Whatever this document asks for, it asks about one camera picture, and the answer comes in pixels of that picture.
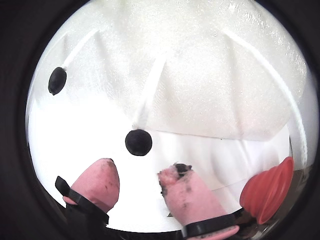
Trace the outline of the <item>pink covered gripper finger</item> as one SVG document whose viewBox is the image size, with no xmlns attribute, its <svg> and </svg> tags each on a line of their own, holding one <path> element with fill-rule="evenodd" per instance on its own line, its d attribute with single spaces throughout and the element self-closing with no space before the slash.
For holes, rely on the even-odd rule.
<svg viewBox="0 0 320 240">
<path fill-rule="evenodd" d="M 175 163 L 158 174 L 169 213 L 181 224 L 184 240 L 225 240 L 240 227 L 191 165 Z"/>
<path fill-rule="evenodd" d="M 120 178 L 114 161 L 111 158 L 100 158 L 91 164 L 72 186 L 58 176 L 55 188 L 68 207 L 77 207 L 108 225 L 108 212 L 119 199 Z"/>
</svg>

